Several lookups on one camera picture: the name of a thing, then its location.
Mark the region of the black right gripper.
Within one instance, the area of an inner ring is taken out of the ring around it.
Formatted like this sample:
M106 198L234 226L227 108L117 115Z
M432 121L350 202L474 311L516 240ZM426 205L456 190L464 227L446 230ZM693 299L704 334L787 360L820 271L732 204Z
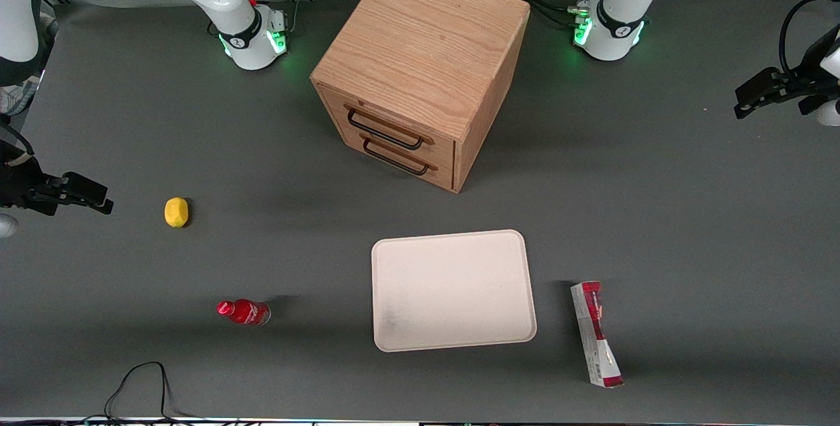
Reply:
M37 159L2 159L1 207L30 209L54 216L59 205L84 207L110 215L114 202L107 199L108 187L77 173L63 175L61 183L40 168Z

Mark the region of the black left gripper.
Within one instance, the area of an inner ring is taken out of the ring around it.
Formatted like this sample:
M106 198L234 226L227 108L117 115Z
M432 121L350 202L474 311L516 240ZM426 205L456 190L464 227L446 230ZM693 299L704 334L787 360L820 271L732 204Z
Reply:
M780 53L781 72L777 68L766 68L735 90L737 104L735 117L745 119L756 110L799 99L797 105L801 113L813 113L828 102L830 94L829 73L822 69L825 51L807 51L801 63L789 67L785 53Z

